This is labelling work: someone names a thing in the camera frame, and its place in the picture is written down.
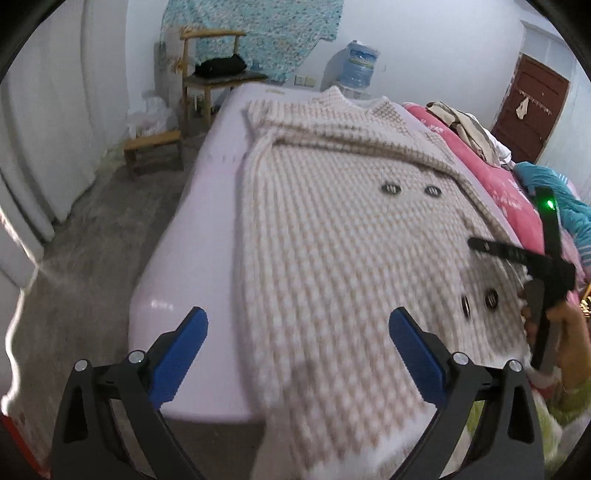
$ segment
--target concrete floor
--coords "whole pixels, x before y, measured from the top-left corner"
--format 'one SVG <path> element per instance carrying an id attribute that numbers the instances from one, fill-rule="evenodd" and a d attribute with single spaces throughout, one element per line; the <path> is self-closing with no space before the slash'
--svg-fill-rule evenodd
<path id="1" fill-rule="evenodd" d="M 130 181 L 121 152 L 103 159 L 95 185 L 74 205 L 46 249 L 39 276 L 24 304 L 12 344 L 21 388 L 9 407 L 25 441 L 49 464 L 53 427 L 73 364 L 121 361 L 127 354 L 129 302 L 158 239 L 174 215 L 204 134 L 184 145 L 184 171 L 161 163 L 175 154 L 147 154 L 144 174 Z M 156 171 L 168 166 L 166 170 Z M 116 406 L 120 428 L 140 470 L 150 469 Z M 208 480 L 249 478 L 264 426 L 170 426 Z"/>

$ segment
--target dark oval button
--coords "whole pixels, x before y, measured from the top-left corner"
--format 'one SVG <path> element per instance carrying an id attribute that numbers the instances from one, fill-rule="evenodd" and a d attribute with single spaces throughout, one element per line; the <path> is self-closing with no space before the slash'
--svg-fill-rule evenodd
<path id="1" fill-rule="evenodd" d="M 401 186 L 396 185 L 395 183 L 386 182 L 382 185 L 382 192 L 387 193 L 389 195 L 398 195 L 401 191 Z"/>
<path id="2" fill-rule="evenodd" d="M 470 319 L 470 302 L 468 301 L 468 297 L 462 295 L 462 311 L 464 312 L 464 317 L 468 320 Z"/>
<path id="3" fill-rule="evenodd" d="M 496 310 L 499 306 L 499 294 L 494 288 L 486 291 L 484 303 L 489 310 Z"/>
<path id="4" fill-rule="evenodd" d="M 436 187 L 435 185 L 427 185 L 424 192 L 430 197 L 439 198 L 441 196 L 441 188 Z"/>

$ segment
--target hand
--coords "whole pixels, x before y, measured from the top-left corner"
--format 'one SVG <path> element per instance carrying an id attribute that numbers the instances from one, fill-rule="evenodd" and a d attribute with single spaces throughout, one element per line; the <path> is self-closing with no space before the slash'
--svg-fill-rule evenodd
<path id="1" fill-rule="evenodd" d="M 523 291 L 518 293 L 524 298 Z M 537 325 L 531 321 L 531 309 L 521 309 L 525 318 L 525 334 L 530 346 L 535 345 Z M 591 377 L 591 340 L 587 321 L 581 309 L 567 301 L 561 301 L 546 310 L 546 318 L 551 322 L 562 323 L 562 337 L 556 354 L 556 364 L 562 370 L 563 387 L 567 390 L 577 388 Z"/>

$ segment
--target wooden door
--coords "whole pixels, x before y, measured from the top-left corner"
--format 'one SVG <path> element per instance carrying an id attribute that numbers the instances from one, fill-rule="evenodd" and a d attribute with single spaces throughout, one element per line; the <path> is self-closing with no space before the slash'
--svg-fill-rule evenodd
<path id="1" fill-rule="evenodd" d="M 560 115 L 569 81 L 546 65 L 523 55 L 515 81 L 503 104 L 492 134 L 512 152 L 519 163 L 535 163 Z M 528 98 L 527 113 L 520 119 L 517 109 Z"/>

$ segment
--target beige checkered sweater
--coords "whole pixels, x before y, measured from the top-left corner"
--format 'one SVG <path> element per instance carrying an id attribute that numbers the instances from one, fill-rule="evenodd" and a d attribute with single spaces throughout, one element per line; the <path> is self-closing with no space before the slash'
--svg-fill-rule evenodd
<path id="1" fill-rule="evenodd" d="M 255 385 L 303 478 L 365 478 L 426 425 L 388 335 L 392 310 L 501 367 L 527 354 L 522 271 L 469 251 L 472 235 L 509 237 L 443 140 L 409 130 L 388 101 L 363 110 L 331 89 L 308 103 L 256 101 L 248 116 L 241 301 Z"/>

